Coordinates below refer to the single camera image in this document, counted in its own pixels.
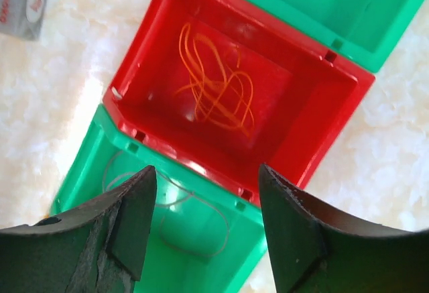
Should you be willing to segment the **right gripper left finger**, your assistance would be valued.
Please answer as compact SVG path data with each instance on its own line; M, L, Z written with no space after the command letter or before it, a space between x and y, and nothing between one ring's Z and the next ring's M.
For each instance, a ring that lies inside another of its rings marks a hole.
M120 186L35 225L1 230L2 292L132 292L157 193L147 166Z

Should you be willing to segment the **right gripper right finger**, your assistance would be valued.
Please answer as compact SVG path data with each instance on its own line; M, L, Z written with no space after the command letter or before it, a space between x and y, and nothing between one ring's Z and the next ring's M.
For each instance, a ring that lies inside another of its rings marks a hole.
M428 230L360 219L266 165L258 185L277 292L428 291Z

